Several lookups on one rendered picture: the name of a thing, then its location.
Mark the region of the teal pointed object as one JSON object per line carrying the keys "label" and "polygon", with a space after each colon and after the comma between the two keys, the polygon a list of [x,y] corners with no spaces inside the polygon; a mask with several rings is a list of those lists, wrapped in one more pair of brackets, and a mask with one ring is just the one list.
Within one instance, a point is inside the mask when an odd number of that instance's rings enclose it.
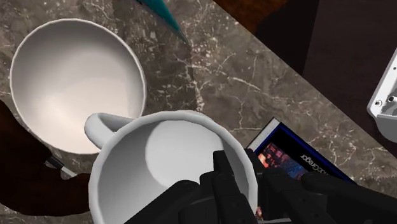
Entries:
{"label": "teal pointed object", "polygon": [[180,28],[178,22],[173,17],[172,13],[169,11],[167,5],[163,2],[163,0],[134,0],[137,4],[140,4],[144,7],[148,12],[152,15],[159,18],[166,25],[168,25],[171,31],[179,37],[182,41],[184,41],[187,45],[189,45],[189,41],[185,36],[184,32]]}

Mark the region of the dark brown object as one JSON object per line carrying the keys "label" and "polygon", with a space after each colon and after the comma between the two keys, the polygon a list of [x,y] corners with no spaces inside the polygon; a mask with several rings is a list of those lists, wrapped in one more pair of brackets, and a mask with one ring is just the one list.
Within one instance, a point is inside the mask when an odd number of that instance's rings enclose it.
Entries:
{"label": "dark brown object", "polygon": [[51,151],[30,134],[0,100],[0,204],[29,216],[88,212],[90,175],[62,179],[45,165]]}

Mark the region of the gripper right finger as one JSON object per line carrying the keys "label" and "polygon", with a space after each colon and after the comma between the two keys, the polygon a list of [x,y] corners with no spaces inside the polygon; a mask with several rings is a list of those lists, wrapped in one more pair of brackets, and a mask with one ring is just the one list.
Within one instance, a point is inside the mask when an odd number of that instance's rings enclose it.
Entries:
{"label": "gripper right finger", "polygon": [[246,149],[258,182],[258,206],[265,220],[292,224],[397,224],[397,199],[318,172],[293,179],[280,168],[265,168]]}

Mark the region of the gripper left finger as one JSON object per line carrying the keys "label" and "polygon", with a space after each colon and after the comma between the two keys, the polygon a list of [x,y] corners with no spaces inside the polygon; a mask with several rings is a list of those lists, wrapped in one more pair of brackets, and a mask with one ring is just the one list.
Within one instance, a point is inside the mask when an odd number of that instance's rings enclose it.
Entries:
{"label": "gripper left finger", "polygon": [[213,165],[199,183],[174,183],[124,224],[258,224],[224,151],[213,153]]}

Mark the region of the black and silver pen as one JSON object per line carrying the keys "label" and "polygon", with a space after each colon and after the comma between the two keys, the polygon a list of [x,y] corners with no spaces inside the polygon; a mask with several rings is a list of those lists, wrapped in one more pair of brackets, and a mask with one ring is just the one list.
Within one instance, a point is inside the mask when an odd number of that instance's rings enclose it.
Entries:
{"label": "black and silver pen", "polygon": [[76,173],[74,173],[73,171],[69,170],[59,159],[57,159],[54,156],[49,157],[46,161],[49,164],[51,164],[52,166],[54,166],[54,168],[63,171],[64,173],[66,173],[70,177],[75,177],[76,176]]}

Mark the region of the white mug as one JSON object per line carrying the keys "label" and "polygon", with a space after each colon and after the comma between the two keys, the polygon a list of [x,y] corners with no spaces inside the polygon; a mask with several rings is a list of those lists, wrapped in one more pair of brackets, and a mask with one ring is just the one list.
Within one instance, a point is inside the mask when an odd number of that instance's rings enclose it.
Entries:
{"label": "white mug", "polygon": [[84,131],[100,149],[88,184],[95,224],[124,224],[177,181],[198,182],[213,170],[218,150],[256,212],[258,184],[249,157],[229,131],[202,113],[161,111],[137,119],[94,113]]}

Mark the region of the dark blue book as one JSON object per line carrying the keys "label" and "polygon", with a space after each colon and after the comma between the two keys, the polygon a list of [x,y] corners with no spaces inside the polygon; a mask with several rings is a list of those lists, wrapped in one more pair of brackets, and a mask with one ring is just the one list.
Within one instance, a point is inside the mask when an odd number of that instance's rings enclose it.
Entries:
{"label": "dark blue book", "polygon": [[300,179],[303,174],[317,171],[354,181],[306,143],[285,124],[272,118],[259,134],[248,144],[265,168],[279,167],[292,178]]}

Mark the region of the white bowl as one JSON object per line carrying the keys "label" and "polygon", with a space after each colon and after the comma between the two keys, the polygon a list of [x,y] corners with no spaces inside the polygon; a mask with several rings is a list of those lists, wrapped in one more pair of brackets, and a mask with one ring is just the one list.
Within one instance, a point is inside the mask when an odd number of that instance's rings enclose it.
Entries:
{"label": "white bowl", "polygon": [[137,118],[146,104],[144,71],[128,44],[77,18],[47,22],[23,39],[11,63],[10,90],[40,140],[75,154],[99,151],[84,132],[90,115]]}

